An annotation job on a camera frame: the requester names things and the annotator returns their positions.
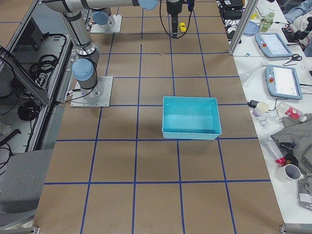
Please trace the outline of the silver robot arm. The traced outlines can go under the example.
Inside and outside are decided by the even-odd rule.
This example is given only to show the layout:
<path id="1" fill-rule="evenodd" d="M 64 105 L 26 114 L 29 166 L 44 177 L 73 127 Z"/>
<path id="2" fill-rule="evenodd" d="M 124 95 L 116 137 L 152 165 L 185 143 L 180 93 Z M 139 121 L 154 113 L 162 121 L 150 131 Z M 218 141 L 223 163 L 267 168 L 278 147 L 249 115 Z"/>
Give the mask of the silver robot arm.
<path id="1" fill-rule="evenodd" d="M 92 17 L 93 21 L 101 28 L 110 28 L 115 25 L 115 19 L 109 7 L 92 10 Z"/>
<path id="2" fill-rule="evenodd" d="M 82 97 L 89 102 L 97 101 L 104 87 L 99 83 L 97 65 L 99 50 L 92 43 L 81 14 L 82 9 L 100 13 L 96 21 L 99 25 L 109 25 L 113 18 L 111 7 L 140 6 L 146 10 L 154 9 L 157 0 L 44 0 L 50 9 L 62 14 L 71 39 L 75 43 L 78 60 L 73 63 L 72 73 L 80 85 Z"/>

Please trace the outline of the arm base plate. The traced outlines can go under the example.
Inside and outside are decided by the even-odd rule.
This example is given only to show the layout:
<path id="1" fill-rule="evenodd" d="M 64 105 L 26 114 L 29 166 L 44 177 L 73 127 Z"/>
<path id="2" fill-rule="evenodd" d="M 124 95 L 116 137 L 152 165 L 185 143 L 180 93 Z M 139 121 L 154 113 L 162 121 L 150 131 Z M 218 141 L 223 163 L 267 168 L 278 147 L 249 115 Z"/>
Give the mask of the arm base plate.
<path id="1" fill-rule="evenodd" d="M 97 86 L 94 90 L 86 95 L 86 90 L 74 92 L 73 101 L 70 106 L 73 108 L 96 108 L 96 107 L 109 107 L 111 91 L 113 86 L 112 76 L 102 76 L 98 78 Z"/>
<path id="2" fill-rule="evenodd" d="M 91 34 L 113 34 L 119 33 L 121 29 L 122 15 L 93 15 Z"/>

